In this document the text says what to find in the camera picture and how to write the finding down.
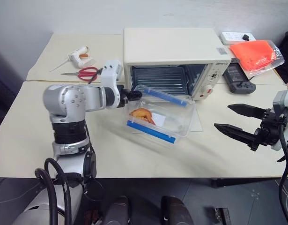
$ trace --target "white wall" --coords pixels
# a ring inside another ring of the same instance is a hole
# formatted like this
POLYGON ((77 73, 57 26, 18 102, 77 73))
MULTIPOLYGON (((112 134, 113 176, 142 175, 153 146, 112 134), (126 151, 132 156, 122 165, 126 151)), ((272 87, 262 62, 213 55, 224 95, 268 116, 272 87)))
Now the white wall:
POLYGON ((0 57, 26 78, 52 32, 121 33, 124 27, 213 27, 282 40, 288 0, 0 0, 0 57))

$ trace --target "power strip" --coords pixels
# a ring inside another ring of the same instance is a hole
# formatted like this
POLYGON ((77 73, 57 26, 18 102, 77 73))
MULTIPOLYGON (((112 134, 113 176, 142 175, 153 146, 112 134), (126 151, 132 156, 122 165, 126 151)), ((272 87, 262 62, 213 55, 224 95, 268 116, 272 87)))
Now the power strip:
POLYGON ((224 45, 234 45, 237 43, 245 42, 243 36, 248 35, 250 41, 255 41, 255 37, 251 33, 247 32, 222 32, 220 39, 224 45))

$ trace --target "red scissors handle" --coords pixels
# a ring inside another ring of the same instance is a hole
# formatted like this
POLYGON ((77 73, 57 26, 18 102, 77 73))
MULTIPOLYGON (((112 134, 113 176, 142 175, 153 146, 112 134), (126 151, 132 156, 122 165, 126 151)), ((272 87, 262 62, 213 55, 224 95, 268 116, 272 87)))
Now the red scissors handle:
POLYGON ((97 79, 97 71, 98 69, 96 67, 86 67, 86 68, 81 69, 77 76, 79 77, 79 79, 83 81, 90 81, 92 77, 95 76, 93 79, 94 81, 97 79))

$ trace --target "toaster oven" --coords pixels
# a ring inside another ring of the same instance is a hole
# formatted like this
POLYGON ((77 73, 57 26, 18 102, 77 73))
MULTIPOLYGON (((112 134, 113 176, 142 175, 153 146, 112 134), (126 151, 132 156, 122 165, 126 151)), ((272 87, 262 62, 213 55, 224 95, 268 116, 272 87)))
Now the toaster oven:
POLYGON ((168 94, 205 99, 231 57, 211 28, 125 28, 126 87, 145 85, 168 94))

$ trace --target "fried food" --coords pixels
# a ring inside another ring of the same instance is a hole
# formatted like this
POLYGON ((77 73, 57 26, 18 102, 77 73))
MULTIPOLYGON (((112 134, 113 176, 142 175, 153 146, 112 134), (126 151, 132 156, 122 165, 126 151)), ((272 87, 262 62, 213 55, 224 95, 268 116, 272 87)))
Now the fried food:
POLYGON ((154 121, 152 120, 152 114, 148 109, 139 108, 139 109, 133 110, 131 113, 129 113, 129 115, 135 118, 138 118, 140 120, 145 120, 155 125, 154 121))

